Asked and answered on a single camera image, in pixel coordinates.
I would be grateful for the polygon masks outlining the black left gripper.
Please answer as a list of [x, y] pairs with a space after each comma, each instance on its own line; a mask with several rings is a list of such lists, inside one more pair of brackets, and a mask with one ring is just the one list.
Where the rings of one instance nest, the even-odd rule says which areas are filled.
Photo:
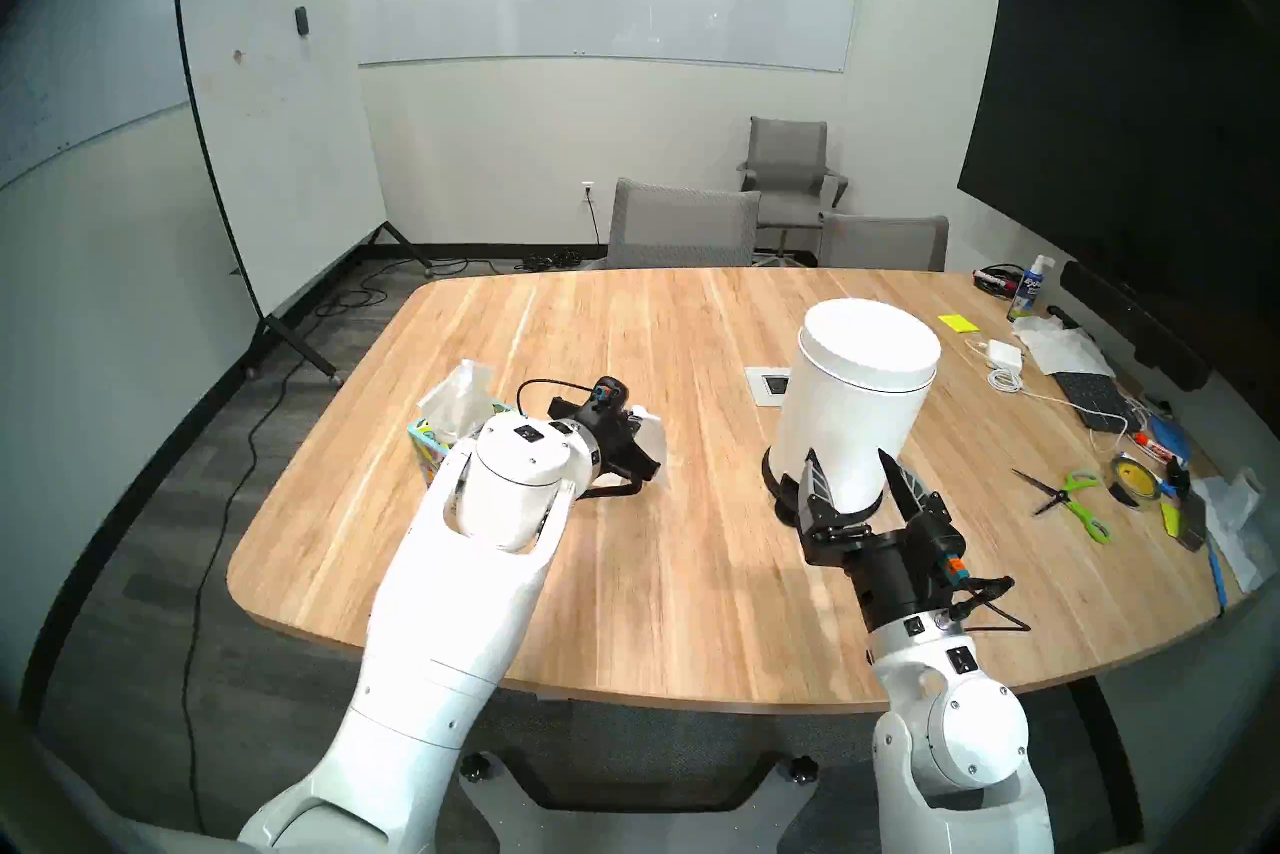
[[572, 421], [595, 443], [588, 490], [643, 490], [663, 481], [666, 435], [637, 434], [625, 405], [581, 405]]

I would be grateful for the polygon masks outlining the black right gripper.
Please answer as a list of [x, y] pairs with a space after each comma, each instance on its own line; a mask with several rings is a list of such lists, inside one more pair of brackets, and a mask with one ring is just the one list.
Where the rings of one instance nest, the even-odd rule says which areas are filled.
[[852, 584], [868, 632], [919, 613], [948, 608], [934, 565], [909, 551], [906, 535], [952, 535], [954, 520], [937, 492], [890, 452], [878, 460], [902, 526], [878, 534], [835, 507], [817, 451], [809, 448], [797, 481], [797, 536], [806, 565], [841, 570]]

